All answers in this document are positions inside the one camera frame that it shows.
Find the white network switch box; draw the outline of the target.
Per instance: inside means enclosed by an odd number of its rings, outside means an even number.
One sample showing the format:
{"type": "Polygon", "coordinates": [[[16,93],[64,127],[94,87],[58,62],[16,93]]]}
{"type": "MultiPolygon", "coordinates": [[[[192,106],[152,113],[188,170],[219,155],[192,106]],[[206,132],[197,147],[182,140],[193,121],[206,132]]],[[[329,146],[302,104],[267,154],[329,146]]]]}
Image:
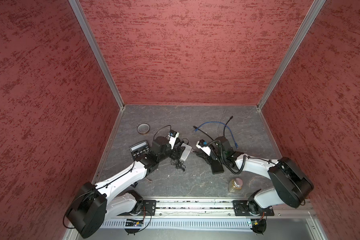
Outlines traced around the white network switch box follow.
{"type": "Polygon", "coordinates": [[[180,157],[180,160],[181,161],[186,161],[187,160],[187,158],[188,158],[188,156],[189,156],[189,154],[191,153],[191,151],[192,151],[192,147],[191,146],[189,146],[189,145],[187,145],[187,144],[185,144],[185,143],[183,143],[182,145],[181,145],[181,157],[180,157]]]}

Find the black ribbed network switch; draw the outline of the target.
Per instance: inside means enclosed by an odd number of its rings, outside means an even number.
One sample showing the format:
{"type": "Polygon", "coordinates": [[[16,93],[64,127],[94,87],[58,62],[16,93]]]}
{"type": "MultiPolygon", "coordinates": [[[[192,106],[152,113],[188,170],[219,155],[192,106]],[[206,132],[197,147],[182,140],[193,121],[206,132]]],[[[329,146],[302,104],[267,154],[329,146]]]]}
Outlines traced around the black ribbed network switch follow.
{"type": "Polygon", "coordinates": [[[222,164],[218,160],[214,160],[213,158],[208,159],[209,165],[211,167],[211,171],[213,175],[224,173],[224,168],[222,164]]]}

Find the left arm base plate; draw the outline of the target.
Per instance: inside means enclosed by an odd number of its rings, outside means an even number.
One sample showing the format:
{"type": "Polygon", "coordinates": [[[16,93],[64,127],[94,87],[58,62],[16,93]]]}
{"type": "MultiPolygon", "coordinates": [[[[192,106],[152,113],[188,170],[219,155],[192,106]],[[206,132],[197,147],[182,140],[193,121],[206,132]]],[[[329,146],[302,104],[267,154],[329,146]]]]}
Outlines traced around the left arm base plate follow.
{"type": "Polygon", "coordinates": [[[156,200],[139,200],[129,214],[131,216],[154,216],[156,205],[156,200]]]}

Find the black power adapter with cable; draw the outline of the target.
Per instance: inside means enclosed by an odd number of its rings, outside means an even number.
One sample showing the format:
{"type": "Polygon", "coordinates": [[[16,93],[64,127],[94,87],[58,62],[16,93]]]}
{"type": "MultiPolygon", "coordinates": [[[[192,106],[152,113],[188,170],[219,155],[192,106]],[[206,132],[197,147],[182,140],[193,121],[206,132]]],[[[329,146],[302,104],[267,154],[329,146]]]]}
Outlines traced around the black power adapter with cable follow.
{"type": "MultiPolygon", "coordinates": [[[[179,144],[179,143],[184,143],[184,141],[181,141],[179,138],[177,138],[175,145],[177,145],[177,144],[179,144]]],[[[181,160],[171,160],[171,165],[172,165],[172,166],[175,166],[176,169],[182,170],[183,172],[186,171],[186,166],[184,165],[184,161],[181,161],[181,160]]]]}

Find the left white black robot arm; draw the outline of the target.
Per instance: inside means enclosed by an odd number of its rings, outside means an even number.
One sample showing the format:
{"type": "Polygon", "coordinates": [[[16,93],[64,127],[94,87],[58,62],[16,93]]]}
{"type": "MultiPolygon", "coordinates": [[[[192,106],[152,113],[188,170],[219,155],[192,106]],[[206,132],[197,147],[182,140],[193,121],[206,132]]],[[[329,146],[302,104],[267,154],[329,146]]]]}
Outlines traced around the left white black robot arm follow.
{"type": "Polygon", "coordinates": [[[95,185],[90,182],[83,184],[63,219],[69,220],[71,228],[87,239],[111,217],[145,213],[142,196],[127,188],[146,178],[163,160],[170,158],[183,163],[191,150],[191,146],[177,137],[157,137],[152,147],[134,151],[133,163],[123,171],[95,185]]]}

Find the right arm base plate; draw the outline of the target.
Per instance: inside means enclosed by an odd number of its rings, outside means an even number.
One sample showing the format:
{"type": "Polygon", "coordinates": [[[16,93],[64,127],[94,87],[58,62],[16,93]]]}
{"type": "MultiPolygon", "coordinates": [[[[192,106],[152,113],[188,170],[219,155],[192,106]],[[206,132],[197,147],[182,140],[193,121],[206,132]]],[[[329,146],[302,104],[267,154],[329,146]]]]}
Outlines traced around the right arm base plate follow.
{"type": "Polygon", "coordinates": [[[234,200],[233,210],[236,217],[273,217],[275,215],[272,207],[262,209],[255,206],[255,202],[248,203],[247,200],[234,200]]]}

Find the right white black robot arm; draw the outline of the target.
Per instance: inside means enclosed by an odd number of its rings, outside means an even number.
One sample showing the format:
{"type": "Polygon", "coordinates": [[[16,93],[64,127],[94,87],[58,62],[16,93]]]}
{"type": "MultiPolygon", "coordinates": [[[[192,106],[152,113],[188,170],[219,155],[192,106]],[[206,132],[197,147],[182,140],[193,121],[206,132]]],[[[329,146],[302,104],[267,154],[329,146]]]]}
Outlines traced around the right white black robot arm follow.
{"type": "Polygon", "coordinates": [[[306,197],[314,189],[313,182],[290,158],[263,159],[234,151],[225,137],[210,143],[199,140],[196,147],[195,154],[210,165],[213,174],[221,174],[224,170],[234,175],[250,172],[271,180],[270,188],[259,189],[248,198],[245,210],[252,216],[282,204],[296,209],[305,204],[306,197]]]}

